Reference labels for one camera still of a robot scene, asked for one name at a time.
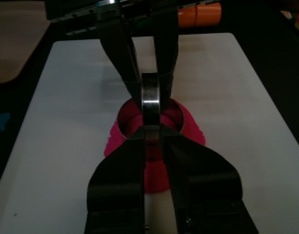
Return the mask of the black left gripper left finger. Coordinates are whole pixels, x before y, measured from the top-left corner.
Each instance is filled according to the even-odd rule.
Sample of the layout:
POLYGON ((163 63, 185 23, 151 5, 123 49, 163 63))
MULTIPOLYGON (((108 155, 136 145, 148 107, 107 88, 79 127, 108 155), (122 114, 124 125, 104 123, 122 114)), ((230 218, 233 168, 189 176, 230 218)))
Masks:
POLYGON ((84 234, 146 234, 144 130, 98 165, 87 189, 84 234))

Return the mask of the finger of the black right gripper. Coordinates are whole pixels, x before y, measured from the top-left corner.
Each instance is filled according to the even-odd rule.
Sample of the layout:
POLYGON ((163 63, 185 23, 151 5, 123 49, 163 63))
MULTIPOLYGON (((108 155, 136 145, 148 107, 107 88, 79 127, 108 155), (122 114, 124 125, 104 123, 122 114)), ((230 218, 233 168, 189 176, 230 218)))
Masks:
POLYGON ((158 29, 154 33, 155 59, 160 86, 160 104, 167 104, 178 60, 178 31, 158 29))
POLYGON ((100 43, 134 101, 140 101, 140 74, 132 39, 127 36, 104 36, 100 43))

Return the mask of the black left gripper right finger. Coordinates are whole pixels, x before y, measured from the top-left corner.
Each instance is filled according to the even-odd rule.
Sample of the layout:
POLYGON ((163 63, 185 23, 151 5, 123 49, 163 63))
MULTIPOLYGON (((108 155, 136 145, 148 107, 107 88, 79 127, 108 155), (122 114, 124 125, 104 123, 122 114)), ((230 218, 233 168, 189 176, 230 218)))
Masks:
POLYGON ((178 234, 259 234, 243 203, 235 167, 166 126, 160 141, 178 234))

